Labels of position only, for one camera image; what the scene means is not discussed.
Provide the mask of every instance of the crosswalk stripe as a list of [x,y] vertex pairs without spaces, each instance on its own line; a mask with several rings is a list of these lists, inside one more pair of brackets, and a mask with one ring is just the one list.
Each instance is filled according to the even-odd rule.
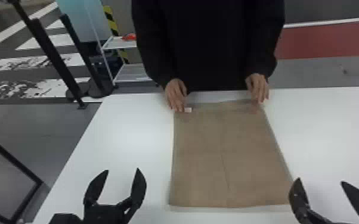
[[[61,54],[61,58],[66,63],[67,67],[85,65],[79,53]],[[51,65],[52,65],[51,62],[46,55],[0,59],[0,71],[39,69]]]
[[[51,42],[54,46],[70,46],[74,45],[74,42],[72,41],[70,35],[68,33],[65,34],[58,34],[58,35],[50,35],[49,36]],[[40,48],[38,42],[35,38],[30,38],[28,41],[23,43],[21,46],[19,46],[16,50],[26,50],[26,49],[36,49]]]
[[[89,77],[76,78],[77,83],[88,82]],[[45,79],[40,82],[0,81],[0,99],[65,98],[68,90],[62,79]]]
[[61,20],[57,20],[54,23],[50,24],[48,27],[46,27],[47,30],[51,30],[51,29],[59,29],[59,28],[64,28],[64,24],[63,22],[61,22]]

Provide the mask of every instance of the white floor marking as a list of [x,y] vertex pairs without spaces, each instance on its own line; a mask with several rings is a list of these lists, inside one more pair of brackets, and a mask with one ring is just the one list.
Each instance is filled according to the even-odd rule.
[[[89,77],[76,78],[77,83],[89,81]],[[66,97],[68,90],[62,79],[47,79],[36,84],[36,88],[25,91],[25,98],[56,98]]]
[[[89,81],[89,77],[76,78],[77,83]],[[1,81],[0,99],[9,98],[64,98],[66,97],[67,86],[62,79],[45,79],[41,82],[31,81]]]
[[[81,55],[78,53],[61,54],[61,57],[68,67],[85,65]],[[48,66],[51,66],[51,62],[46,55],[0,59],[0,71],[39,69]]]
[[[69,46],[74,45],[74,42],[72,41],[70,35],[68,33],[65,34],[58,34],[58,35],[51,35],[49,36],[51,42],[54,46]],[[16,50],[27,50],[27,49],[36,49],[40,48],[38,42],[35,38],[30,38],[27,42],[23,43],[21,46],[19,46]]]
[[[55,10],[57,8],[57,3],[53,2],[52,4],[46,6],[45,8],[33,13],[32,15],[30,15],[30,18],[41,18],[44,15],[50,13],[51,11]],[[21,29],[24,29],[25,24],[23,21],[19,21],[18,23],[10,26],[9,28],[3,30],[2,32],[0,32],[0,43],[4,40],[6,40],[7,38],[9,38],[10,36],[16,34],[18,31],[20,31]]]
[[61,20],[57,20],[54,23],[50,24],[48,27],[46,27],[47,30],[51,29],[59,29],[59,28],[65,28],[63,22]]

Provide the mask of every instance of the white table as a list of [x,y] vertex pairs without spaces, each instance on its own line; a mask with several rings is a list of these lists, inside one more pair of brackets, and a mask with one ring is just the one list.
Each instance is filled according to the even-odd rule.
[[[190,102],[247,98],[245,92],[192,94]],[[281,89],[265,112],[292,176],[302,177],[312,207],[333,221],[359,223],[339,182],[359,187],[359,88]],[[112,95],[104,100],[42,205],[35,224],[54,213],[83,216],[89,182],[110,174],[100,202],[129,195],[135,168],[147,195],[131,224],[297,223],[289,206],[251,209],[184,209],[167,205],[173,114],[160,94]]]

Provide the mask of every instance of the white shelf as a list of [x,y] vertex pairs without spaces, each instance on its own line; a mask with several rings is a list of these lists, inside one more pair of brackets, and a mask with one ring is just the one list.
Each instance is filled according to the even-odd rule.
[[143,64],[124,64],[114,79],[115,83],[151,81],[152,79],[146,74]]
[[137,41],[124,41],[120,36],[111,36],[106,43],[103,45],[102,49],[114,50],[114,49],[125,49],[125,48],[136,48]]

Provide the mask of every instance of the small white label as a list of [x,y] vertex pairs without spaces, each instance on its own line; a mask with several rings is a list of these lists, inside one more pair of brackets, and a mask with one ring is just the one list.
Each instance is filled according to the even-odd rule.
[[185,112],[185,113],[192,113],[192,107],[186,107],[186,108],[184,109],[184,112]]

